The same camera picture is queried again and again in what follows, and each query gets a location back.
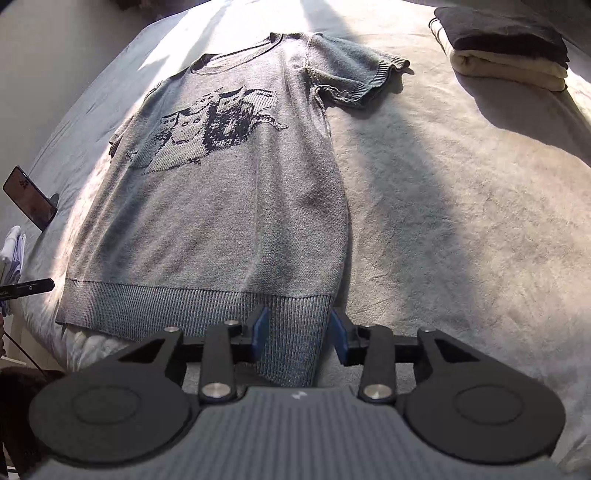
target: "folded black shirt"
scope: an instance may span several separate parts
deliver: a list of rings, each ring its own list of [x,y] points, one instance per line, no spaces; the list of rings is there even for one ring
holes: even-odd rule
[[[569,58],[562,37],[543,20],[468,7],[439,7],[435,16],[455,50],[543,57],[567,67]]]

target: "stack of folded laundry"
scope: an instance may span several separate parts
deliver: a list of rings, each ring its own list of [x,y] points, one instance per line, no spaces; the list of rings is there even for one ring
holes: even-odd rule
[[[0,286],[12,285],[21,279],[26,240],[27,237],[18,225],[13,226],[8,232],[4,246],[0,250]],[[0,301],[0,312],[4,317],[11,314],[7,301]]]
[[[452,68],[470,77],[493,77],[566,88],[569,58],[560,34],[543,20],[498,15],[468,7],[440,7],[429,23]]]

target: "white bedspread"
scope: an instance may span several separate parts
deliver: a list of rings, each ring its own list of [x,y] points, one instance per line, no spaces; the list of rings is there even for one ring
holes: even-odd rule
[[[107,140],[144,92],[204,51],[238,50],[270,31],[324,31],[406,57],[412,68],[369,111],[328,112],[351,215],[341,298],[350,317],[406,335],[434,324],[539,378],[568,414],[555,460],[589,465],[591,63],[569,46],[569,89],[560,94],[460,77],[428,28],[432,16],[433,7],[398,0],[213,0],[146,28],[31,170],[44,192],[60,193],[51,226],[39,235],[16,208],[3,221],[27,232],[22,280],[56,281],[51,294],[21,302],[33,335],[68,370],[124,344],[54,319],[73,240],[108,168]],[[327,351],[318,381],[358,372]]]

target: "metal bolt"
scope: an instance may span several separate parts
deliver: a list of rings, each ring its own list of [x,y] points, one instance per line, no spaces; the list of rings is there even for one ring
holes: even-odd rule
[[[220,382],[208,383],[201,389],[201,393],[209,398],[222,398],[230,392],[230,386]]]
[[[392,395],[392,389],[381,383],[368,385],[363,389],[363,394],[373,400],[383,400]]]

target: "black pen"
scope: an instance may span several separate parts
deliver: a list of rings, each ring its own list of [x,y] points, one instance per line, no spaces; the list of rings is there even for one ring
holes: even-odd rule
[[[27,297],[37,293],[45,293],[53,290],[56,285],[50,278],[42,280],[33,280],[25,283],[15,283],[14,285],[0,286],[0,301],[14,300],[20,297]]]

